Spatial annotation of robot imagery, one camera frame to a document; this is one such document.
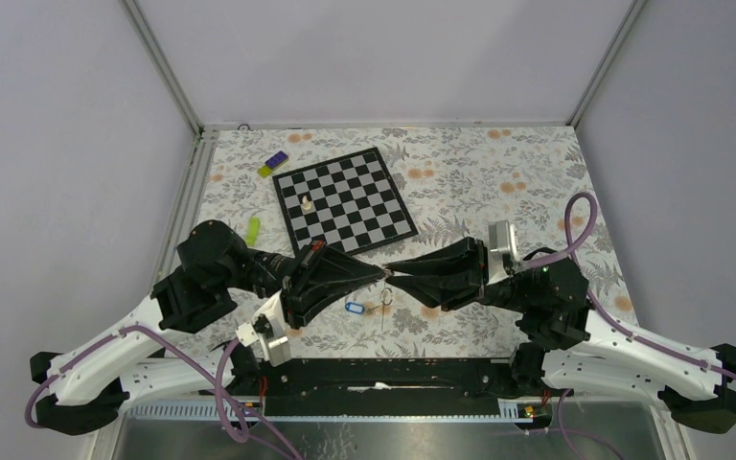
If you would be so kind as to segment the blue capped key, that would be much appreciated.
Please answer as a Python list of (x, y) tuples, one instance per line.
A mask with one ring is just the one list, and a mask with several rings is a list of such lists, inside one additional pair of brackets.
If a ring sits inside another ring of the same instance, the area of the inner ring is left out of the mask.
[(345, 311), (353, 314), (364, 314), (366, 312), (366, 307), (357, 302), (347, 302), (344, 308)]

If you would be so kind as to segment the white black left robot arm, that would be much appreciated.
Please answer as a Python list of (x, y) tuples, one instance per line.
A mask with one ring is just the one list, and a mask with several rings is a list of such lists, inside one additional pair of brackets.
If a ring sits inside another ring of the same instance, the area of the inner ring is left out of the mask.
[[(291, 358), (288, 330), (384, 275), (323, 241), (306, 245), (296, 258), (254, 249), (214, 219), (197, 225), (177, 253), (178, 267), (123, 319), (71, 352), (32, 356), (36, 388), (24, 412), (29, 426), (77, 436), (160, 395), (226, 386), (248, 393), (259, 380), (254, 348), (270, 365), (284, 364)], [(235, 310), (234, 289), (257, 295), (262, 304), (237, 327), (228, 350), (200, 360), (177, 351), (178, 342)], [(162, 349), (171, 356), (158, 357)]]

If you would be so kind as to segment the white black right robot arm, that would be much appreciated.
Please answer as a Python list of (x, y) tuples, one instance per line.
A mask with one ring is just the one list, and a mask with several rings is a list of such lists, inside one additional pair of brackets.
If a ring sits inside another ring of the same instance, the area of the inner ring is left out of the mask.
[(736, 347), (680, 344), (609, 316), (567, 256), (519, 261), (509, 249), (465, 238), (388, 270), (392, 286), (428, 308), (475, 303), (517, 315), (526, 341), (510, 357), (501, 396), (604, 394), (664, 409), (702, 432), (736, 425)]

